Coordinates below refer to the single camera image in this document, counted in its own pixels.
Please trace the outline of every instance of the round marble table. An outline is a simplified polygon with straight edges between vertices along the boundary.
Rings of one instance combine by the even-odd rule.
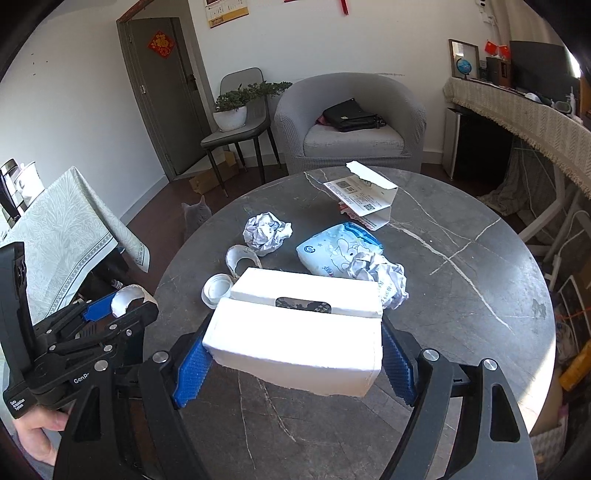
[[[555,348],[550,298],[533,257],[502,219],[460,190],[419,174],[376,170],[399,185],[390,223],[374,232],[408,278],[410,298],[395,311],[395,327],[452,361],[496,359],[531,429],[550,385]],[[147,329],[146,356],[199,327],[210,311],[200,298],[203,284],[227,272],[226,250],[243,243],[250,217],[271,211],[293,226],[292,237],[261,259],[263,267],[306,273],[296,246],[349,220],[322,183],[348,175],[347,168],[333,167],[279,179],[215,214],[184,244],[158,286],[160,316]],[[444,472],[460,405],[459,399],[450,403],[432,478]],[[353,480],[379,478],[410,410],[383,371],[365,398],[318,397],[214,363],[182,415],[213,480]]]

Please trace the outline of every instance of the globe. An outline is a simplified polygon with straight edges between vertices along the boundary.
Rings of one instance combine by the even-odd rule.
[[[462,75],[468,75],[472,71],[472,64],[466,59],[459,59],[456,62],[456,67]]]

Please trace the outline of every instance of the gray cat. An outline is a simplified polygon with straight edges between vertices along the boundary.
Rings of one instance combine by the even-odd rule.
[[[199,203],[195,205],[182,203],[181,206],[185,215],[185,241],[187,241],[200,226],[212,217],[212,211],[205,203],[205,195],[202,195]]]

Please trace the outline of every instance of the white flower pot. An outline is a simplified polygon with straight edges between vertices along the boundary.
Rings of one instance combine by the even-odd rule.
[[[214,112],[213,119],[222,132],[228,132],[246,124],[246,105],[227,112]]]

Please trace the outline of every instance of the wooden floor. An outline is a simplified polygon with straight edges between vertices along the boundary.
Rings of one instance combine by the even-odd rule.
[[[450,180],[441,165],[423,164],[421,173],[428,177],[454,185],[454,187],[474,197],[484,195],[495,188],[490,184],[474,181]],[[277,165],[265,166],[267,181],[272,181],[287,175],[287,168],[280,170]],[[213,213],[224,208],[228,203],[260,186],[261,181],[257,168],[249,168],[245,173],[241,171],[237,176],[226,182],[229,197],[226,198],[218,186],[205,194],[205,199]],[[130,221],[129,229],[150,250],[150,271],[144,273],[136,266],[132,266],[131,277],[148,291],[154,292],[160,278],[183,246],[184,217],[181,203],[193,205],[201,195],[195,193],[189,180],[176,180],[166,185],[143,209]],[[524,228],[518,217],[505,219],[516,231]]]

